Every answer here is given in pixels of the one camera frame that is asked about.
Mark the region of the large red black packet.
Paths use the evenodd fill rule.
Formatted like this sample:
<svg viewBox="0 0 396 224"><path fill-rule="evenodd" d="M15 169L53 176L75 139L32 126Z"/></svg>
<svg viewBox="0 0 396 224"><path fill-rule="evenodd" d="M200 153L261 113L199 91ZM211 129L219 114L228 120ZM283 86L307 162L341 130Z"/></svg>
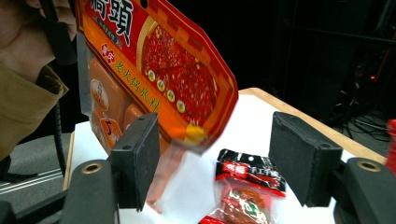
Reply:
<svg viewBox="0 0 396 224"><path fill-rule="evenodd" d="M387 122L387 133L390 140L386 166L396 175L396 119Z"/></svg>

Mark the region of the small red black packet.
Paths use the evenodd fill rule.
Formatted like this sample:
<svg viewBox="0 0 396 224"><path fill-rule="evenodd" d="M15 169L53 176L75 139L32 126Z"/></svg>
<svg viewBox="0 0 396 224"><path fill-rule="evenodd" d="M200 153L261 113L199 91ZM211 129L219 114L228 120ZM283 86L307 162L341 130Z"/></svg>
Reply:
<svg viewBox="0 0 396 224"><path fill-rule="evenodd" d="M198 224L278 224L286 181L268 157L222 149L215 172L216 207Z"/></svg>

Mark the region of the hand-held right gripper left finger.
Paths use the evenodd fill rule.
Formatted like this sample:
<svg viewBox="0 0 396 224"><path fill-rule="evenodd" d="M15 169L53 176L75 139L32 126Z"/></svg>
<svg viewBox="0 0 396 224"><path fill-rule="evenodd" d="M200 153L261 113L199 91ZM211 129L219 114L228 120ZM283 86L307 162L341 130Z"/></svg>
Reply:
<svg viewBox="0 0 396 224"><path fill-rule="evenodd" d="M135 119L110 152L119 208L141 212L160 159L158 114Z"/></svg>

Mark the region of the aluminium floor rail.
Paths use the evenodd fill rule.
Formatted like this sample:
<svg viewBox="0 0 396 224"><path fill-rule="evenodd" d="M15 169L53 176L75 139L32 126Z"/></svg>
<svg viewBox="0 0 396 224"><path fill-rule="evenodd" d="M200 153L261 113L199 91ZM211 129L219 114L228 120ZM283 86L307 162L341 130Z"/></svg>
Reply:
<svg viewBox="0 0 396 224"><path fill-rule="evenodd" d="M0 181L0 195L38 186L39 184L58 179L64 182L64 176L60 169L31 175L6 174L5 179Z"/></svg>

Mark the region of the white table mat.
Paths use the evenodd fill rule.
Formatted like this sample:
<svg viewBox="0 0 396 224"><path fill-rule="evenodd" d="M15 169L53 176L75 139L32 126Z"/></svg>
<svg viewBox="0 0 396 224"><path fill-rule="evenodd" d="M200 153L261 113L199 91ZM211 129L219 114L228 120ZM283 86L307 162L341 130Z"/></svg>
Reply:
<svg viewBox="0 0 396 224"><path fill-rule="evenodd" d="M198 224L216 206L214 181L219 151L228 148L267 156L275 111L277 109L256 96L240 94L222 136L212 148L202 156L187 151L182 157L162 199L156 203L163 213L158 214L147 205L140 213L134 209L121 209L120 224ZM74 135L73 150L69 150L72 153L71 173L85 161L107 158L88 121L76 124ZM278 223L335 224L334 205L335 200L332 199L329 207L301 207L287 186L287 197L277 207Z"/></svg>

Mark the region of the orange hotpot base packet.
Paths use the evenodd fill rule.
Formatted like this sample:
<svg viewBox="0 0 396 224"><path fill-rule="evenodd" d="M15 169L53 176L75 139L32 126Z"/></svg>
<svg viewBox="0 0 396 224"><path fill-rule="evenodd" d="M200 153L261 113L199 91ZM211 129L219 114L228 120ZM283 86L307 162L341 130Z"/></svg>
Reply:
<svg viewBox="0 0 396 224"><path fill-rule="evenodd" d="M159 116L161 158L146 202L163 196L186 152L221 136L238 99L206 33L168 0L76 0L81 110L105 151L138 117Z"/></svg>

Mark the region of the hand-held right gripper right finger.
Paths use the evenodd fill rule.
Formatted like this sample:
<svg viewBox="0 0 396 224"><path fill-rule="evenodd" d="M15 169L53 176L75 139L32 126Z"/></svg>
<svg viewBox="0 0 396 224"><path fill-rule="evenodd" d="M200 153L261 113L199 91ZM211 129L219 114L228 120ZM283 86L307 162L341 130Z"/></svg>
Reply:
<svg viewBox="0 0 396 224"><path fill-rule="evenodd" d="M301 205L329 205L329 176L338 168L342 153L338 144L304 120L273 113L268 156Z"/></svg>

